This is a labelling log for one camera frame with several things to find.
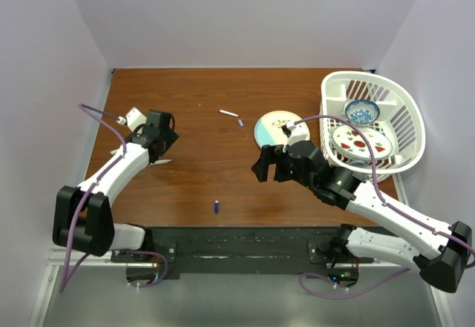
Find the white marker with purple ink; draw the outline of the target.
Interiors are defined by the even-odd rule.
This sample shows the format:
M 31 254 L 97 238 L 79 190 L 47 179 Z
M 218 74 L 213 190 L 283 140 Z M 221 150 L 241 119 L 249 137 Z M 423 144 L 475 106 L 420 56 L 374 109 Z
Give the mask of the white marker with purple ink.
M 164 165 L 164 164 L 167 164 L 167 163 L 170 163 L 170 162 L 172 162 L 172 159 L 159 159 L 155 162 L 150 163 L 149 166 Z

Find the white marker black tip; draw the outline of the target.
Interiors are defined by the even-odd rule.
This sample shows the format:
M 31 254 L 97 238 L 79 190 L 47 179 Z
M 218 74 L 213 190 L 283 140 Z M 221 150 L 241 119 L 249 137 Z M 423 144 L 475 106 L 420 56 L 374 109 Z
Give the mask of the white marker black tip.
M 224 109 L 220 109 L 218 112 L 219 112 L 219 113 L 222 113 L 222 114 L 225 114 L 225 115 L 227 115 L 227 116 L 239 117 L 238 114 L 233 113 L 233 112 L 230 112 L 230 111 L 227 111 L 227 110 L 224 110 Z

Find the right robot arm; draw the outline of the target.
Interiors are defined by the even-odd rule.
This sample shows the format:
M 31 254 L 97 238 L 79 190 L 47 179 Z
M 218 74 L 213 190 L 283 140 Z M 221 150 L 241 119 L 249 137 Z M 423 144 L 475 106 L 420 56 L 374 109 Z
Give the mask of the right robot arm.
M 389 231 L 388 235 L 374 234 L 343 225 L 330 243 L 335 260 L 367 257 L 389 262 L 418 271 L 426 283 L 441 291 L 457 291 L 468 269 L 470 226 L 428 217 L 383 194 L 361 174 L 332 166 L 311 141 L 289 148 L 264 145 L 252 166 L 259 182 L 267 181 L 270 165 L 275 166 L 275 181 L 295 181 L 323 203 L 366 217 Z

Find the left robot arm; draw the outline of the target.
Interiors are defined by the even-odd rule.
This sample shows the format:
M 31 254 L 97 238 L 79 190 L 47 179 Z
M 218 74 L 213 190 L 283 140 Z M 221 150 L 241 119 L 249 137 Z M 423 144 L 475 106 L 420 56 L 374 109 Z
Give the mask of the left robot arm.
M 118 250 L 127 250 L 137 262 L 152 257 L 150 230 L 115 223 L 112 205 L 125 186 L 140 171 L 159 162 L 179 136 L 171 113 L 150 110 L 141 118 L 131 116 L 126 117 L 131 133 L 120 137 L 117 152 L 94 175 L 75 187 L 62 187 L 56 195 L 55 245 L 96 257 Z

